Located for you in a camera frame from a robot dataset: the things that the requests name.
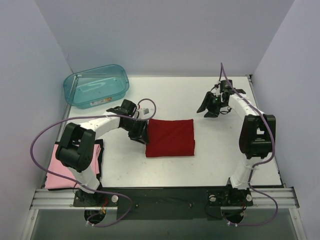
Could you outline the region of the red t shirt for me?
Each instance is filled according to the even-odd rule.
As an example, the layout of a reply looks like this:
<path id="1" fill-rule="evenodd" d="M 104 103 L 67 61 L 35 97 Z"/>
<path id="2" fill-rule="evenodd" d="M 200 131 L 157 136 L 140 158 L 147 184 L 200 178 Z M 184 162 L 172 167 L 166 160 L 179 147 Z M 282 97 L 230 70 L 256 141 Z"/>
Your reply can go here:
<path id="1" fill-rule="evenodd" d="M 194 120 L 150 119 L 147 126 L 147 158 L 191 157 L 195 155 Z"/>

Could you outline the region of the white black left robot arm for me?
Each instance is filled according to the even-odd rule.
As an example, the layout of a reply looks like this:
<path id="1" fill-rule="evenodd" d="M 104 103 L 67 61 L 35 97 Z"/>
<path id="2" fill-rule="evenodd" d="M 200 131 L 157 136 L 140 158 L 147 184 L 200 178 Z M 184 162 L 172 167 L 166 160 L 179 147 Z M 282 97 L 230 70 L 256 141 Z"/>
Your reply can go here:
<path id="1" fill-rule="evenodd" d="M 71 171 L 91 206 L 98 206 L 103 200 L 103 193 L 98 190 L 100 181 L 91 169 L 96 139 L 121 128 L 127 131 L 130 140 L 146 145 L 149 143 L 147 115 L 150 113 L 150 109 L 125 99 L 120 106 L 107 109 L 100 117 L 65 126 L 55 157 Z"/>

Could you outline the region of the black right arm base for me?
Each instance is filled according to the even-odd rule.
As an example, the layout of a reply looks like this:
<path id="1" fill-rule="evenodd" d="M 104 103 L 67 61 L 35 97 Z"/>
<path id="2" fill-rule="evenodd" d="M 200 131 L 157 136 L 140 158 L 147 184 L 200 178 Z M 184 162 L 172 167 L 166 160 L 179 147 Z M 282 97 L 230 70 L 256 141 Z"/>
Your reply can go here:
<path id="1" fill-rule="evenodd" d="M 209 187 L 206 191 L 210 207 L 251 207 L 253 197 L 248 187 L 238 189 L 232 187 L 230 178 L 224 186 Z"/>

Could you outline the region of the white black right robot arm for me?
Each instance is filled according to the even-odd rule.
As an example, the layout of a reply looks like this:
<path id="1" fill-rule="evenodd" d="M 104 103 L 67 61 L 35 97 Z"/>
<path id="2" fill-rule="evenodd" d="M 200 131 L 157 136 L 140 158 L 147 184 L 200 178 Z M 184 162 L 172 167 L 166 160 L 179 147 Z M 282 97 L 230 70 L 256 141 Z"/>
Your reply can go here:
<path id="1" fill-rule="evenodd" d="M 218 80 L 196 112 L 205 112 L 205 118 L 217 118 L 230 111 L 242 120 L 238 144 L 243 157 L 229 178 L 232 187 L 223 192 L 224 201 L 234 205 L 241 199 L 239 190 L 249 188 L 256 167 L 274 157 L 276 117 L 253 106 L 243 89 L 233 87 L 232 80 Z"/>

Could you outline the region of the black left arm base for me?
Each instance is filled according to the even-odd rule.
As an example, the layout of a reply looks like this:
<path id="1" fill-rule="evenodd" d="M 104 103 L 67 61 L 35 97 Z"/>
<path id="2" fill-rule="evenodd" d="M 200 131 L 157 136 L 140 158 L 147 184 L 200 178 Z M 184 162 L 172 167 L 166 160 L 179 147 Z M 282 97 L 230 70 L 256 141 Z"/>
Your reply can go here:
<path id="1" fill-rule="evenodd" d="M 100 188 L 100 191 L 111 192 L 109 194 L 102 193 L 87 193 L 80 188 L 73 188 L 72 192 L 74 194 L 73 206 L 74 207 L 116 207 L 118 201 L 112 201 L 112 196 L 119 191 L 108 188 Z"/>

